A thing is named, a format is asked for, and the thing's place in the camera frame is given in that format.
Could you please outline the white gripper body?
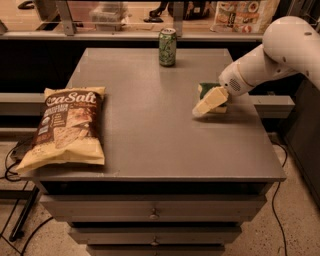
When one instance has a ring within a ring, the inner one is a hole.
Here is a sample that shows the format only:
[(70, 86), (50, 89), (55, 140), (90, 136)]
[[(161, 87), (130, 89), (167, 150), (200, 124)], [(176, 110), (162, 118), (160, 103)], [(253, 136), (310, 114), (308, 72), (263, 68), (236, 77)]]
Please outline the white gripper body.
[(245, 81), (240, 67), (241, 62), (237, 60), (228, 65), (218, 77), (219, 84), (232, 96), (241, 96), (253, 89), (253, 86)]

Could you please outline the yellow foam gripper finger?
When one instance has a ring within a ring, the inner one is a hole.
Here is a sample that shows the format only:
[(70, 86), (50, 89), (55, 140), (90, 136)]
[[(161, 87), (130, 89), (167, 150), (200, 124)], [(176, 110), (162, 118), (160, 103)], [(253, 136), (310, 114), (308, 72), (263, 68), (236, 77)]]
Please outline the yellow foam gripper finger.
[(201, 117), (207, 113), (225, 113), (227, 107), (225, 103), (228, 100), (228, 92), (223, 87), (213, 87), (196, 104), (192, 114)]

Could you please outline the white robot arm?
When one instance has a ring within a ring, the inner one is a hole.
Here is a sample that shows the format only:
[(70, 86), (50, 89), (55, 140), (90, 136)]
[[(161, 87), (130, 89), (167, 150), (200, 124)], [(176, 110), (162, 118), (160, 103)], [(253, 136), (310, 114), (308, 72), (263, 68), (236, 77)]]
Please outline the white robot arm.
[(264, 82), (297, 73), (320, 89), (320, 34), (305, 20), (285, 16), (267, 27), (258, 47), (222, 71), (218, 86), (203, 96), (192, 114), (202, 117), (230, 95), (241, 96)]

